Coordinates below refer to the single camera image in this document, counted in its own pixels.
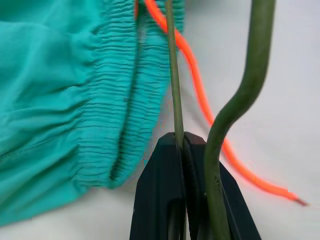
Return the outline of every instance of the white surface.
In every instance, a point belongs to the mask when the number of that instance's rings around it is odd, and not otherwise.
[[[250,4],[250,0],[187,1],[185,36],[197,56],[214,113],[242,78]],[[228,135],[248,168],[288,187],[312,206],[303,208],[256,189],[221,158],[237,180],[263,240],[320,239],[319,12],[319,0],[277,1],[265,87]],[[182,58],[180,78],[184,128],[206,139],[209,126]],[[161,119],[153,142],[173,131],[170,104],[165,104]],[[0,228],[0,240],[128,240],[136,179],[122,189],[94,190],[70,206]]]

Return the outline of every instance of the clip jaw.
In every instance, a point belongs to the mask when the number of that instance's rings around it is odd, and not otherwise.
[[[184,151],[174,133],[161,137],[136,187],[130,240],[182,240],[187,208],[192,240],[214,240],[205,192],[206,142],[184,133]],[[235,179],[220,164],[223,197],[233,240],[261,240]]]

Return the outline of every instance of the orange cord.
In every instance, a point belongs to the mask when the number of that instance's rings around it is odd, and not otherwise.
[[[158,8],[155,0],[144,0],[145,5],[149,11],[149,14],[153,17],[153,19],[157,22],[157,24],[161,27],[161,29],[167,33],[167,21],[164,15],[162,14],[161,10]],[[182,34],[175,29],[175,41],[177,47],[182,51],[184,58],[186,59],[189,69],[191,71],[193,85],[195,88],[196,97],[200,108],[207,120],[207,122],[212,126],[214,123],[214,115],[211,112],[206,92],[202,83],[201,74],[198,69],[197,60],[194,56],[192,49],[188,45],[187,41],[184,39]],[[261,179],[260,177],[256,176],[250,170],[248,170],[241,162],[237,159],[236,155],[234,154],[230,143],[227,139],[224,140],[222,145],[222,152],[224,153],[226,159],[231,164],[231,166],[237,170],[241,176],[247,179],[250,183],[254,184],[258,188],[264,190],[265,192],[278,195],[284,198],[287,198],[291,201],[295,201],[302,206],[306,206],[307,203],[301,200],[296,194],[293,192],[289,192],[287,189],[278,187],[271,183],[266,182],[265,180]]]
[[[134,18],[137,20],[139,13],[139,0],[134,0],[134,8],[133,8]]]

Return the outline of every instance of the cord tip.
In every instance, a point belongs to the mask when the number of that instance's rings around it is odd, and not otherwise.
[[[300,204],[300,205],[302,205],[303,207],[309,206],[309,204],[308,204],[307,202],[303,201],[303,200],[300,199],[300,198],[297,198],[297,199],[295,200],[295,202],[298,203],[298,204]]]

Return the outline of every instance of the gathered fabric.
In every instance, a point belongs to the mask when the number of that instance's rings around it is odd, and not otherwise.
[[[170,63],[166,36],[135,6],[0,1],[0,226],[117,188],[143,159]],[[184,7],[173,0],[179,31]]]

